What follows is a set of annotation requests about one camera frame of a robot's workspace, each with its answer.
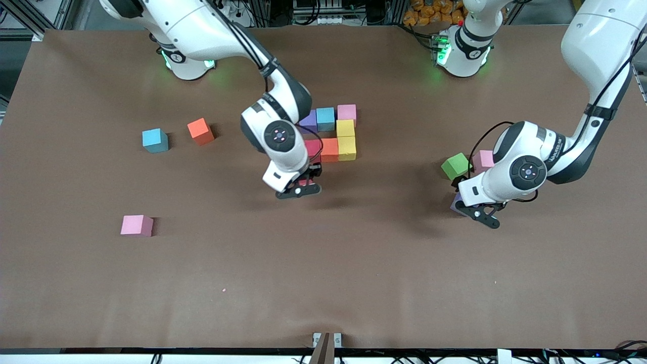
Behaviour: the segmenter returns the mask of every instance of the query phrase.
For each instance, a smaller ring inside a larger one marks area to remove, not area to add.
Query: foam block
[[[204,118],[190,122],[187,126],[189,127],[191,138],[193,138],[198,145],[205,145],[215,139],[214,134],[211,132],[206,121],[204,121]]]
[[[308,149],[308,157],[312,158],[319,152],[319,147],[321,146],[321,143],[319,143],[318,139],[304,141],[304,143],[305,143],[305,149]],[[319,155],[315,160],[311,161],[311,163],[321,163],[321,162],[322,162],[321,155]]]
[[[153,219],[145,215],[125,215],[121,235],[145,236],[153,234]]]
[[[307,181],[305,179],[302,179],[299,181],[299,186],[307,186],[307,185],[312,185],[314,182],[312,179],[308,179]]]
[[[322,162],[337,162],[339,161],[339,145],[337,138],[322,139],[323,150],[321,154]]]
[[[354,161],[357,158],[355,137],[337,138],[340,161]]]
[[[151,153],[168,150],[168,136],[160,129],[142,131],[142,145]]]
[[[337,118],[339,120],[352,120],[353,126],[357,126],[357,106],[337,105]]]
[[[337,137],[355,137],[355,123],[353,120],[337,120]]]
[[[319,131],[334,131],[334,108],[317,109],[317,129]]]
[[[454,180],[454,178],[467,173],[467,164],[465,154],[458,153],[457,155],[447,159],[441,168],[449,179]]]
[[[310,115],[306,116],[299,122],[300,126],[303,126],[305,128],[308,128],[315,133],[318,131],[317,129],[317,111],[316,110],[310,110]],[[299,128],[301,130],[302,134],[310,134],[309,131]]]
[[[474,174],[481,174],[494,166],[494,156],[491,150],[480,150],[472,156]]]
[[[449,206],[449,208],[450,208],[450,209],[452,209],[454,212],[456,212],[456,213],[458,213],[458,214],[461,214],[461,215],[463,215],[463,216],[465,216],[465,217],[468,217],[466,214],[463,214],[461,211],[459,211],[458,209],[456,209],[456,201],[462,201],[462,200],[463,200],[463,198],[461,197],[461,193],[460,193],[460,192],[458,192],[458,193],[456,194],[456,197],[454,197],[454,200],[452,201],[452,205],[451,205],[451,206]]]

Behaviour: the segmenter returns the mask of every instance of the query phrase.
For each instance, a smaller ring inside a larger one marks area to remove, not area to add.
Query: yellow cube
[[[355,137],[355,121],[337,120],[337,137]]]
[[[354,161],[357,158],[357,149],[355,148],[355,137],[341,137],[337,138],[339,160],[340,161]]]

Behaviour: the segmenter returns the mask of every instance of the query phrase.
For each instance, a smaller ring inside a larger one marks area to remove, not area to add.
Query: purple cube
[[[310,110],[310,115],[306,116],[303,120],[301,120],[301,122],[299,122],[299,125],[305,128],[308,128],[316,133],[318,131],[317,130],[317,111]],[[301,134],[310,134],[310,132],[305,129],[301,129]]]
[[[456,206],[456,201],[462,201],[462,200],[463,200],[463,199],[462,199],[462,197],[461,197],[461,193],[460,193],[460,192],[458,192],[458,193],[456,194],[456,197],[454,197],[454,200],[453,200],[453,202],[452,202],[452,205],[451,205],[449,208],[450,208],[450,209],[452,209],[454,212],[456,212],[456,213],[458,213],[458,214],[461,214],[461,215],[463,215],[463,216],[465,216],[465,217],[468,217],[466,214],[463,214],[461,211],[459,211],[459,210],[455,207],[455,206]]]
[[[153,234],[153,219],[145,215],[126,215],[122,222],[121,235],[145,236]]]
[[[494,166],[494,156],[491,150],[480,150],[472,157],[474,174],[481,174]]]

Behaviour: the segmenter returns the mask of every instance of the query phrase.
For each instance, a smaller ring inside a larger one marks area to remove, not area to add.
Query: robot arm
[[[567,64],[587,85],[589,104],[571,137],[521,121],[507,128],[494,147],[495,165],[458,184],[460,208],[473,219],[498,227],[490,206],[534,192],[547,179],[580,179],[631,80],[630,56],[647,23],[644,0],[588,0],[562,40]]]
[[[435,61],[458,77],[476,74],[487,61],[494,35],[503,23],[501,9],[510,0],[463,0],[470,12],[463,25],[452,25],[440,33],[446,39]]]
[[[319,193],[320,187],[314,183],[296,186],[299,180],[309,181],[321,172],[320,165],[310,165],[305,143],[294,125],[310,113],[310,92],[245,28],[203,0],[100,1],[113,17],[128,18],[146,27],[175,74],[196,78],[208,70],[205,67],[213,66],[209,62],[235,56],[252,60],[261,75],[274,84],[241,115],[241,129],[247,139],[270,158],[264,182],[277,191],[279,198]],[[125,14],[124,4],[139,11]]]

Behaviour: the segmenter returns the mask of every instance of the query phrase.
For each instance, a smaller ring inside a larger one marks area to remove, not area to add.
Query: robot logo
[[[177,53],[171,54],[171,59],[172,59],[172,60],[173,60],[173,62],[175,62],[175,63],[181,63],[181,62],[183,61],[183,59],[182,59],[182,55],[181,55],[181,54],[177,54]]]

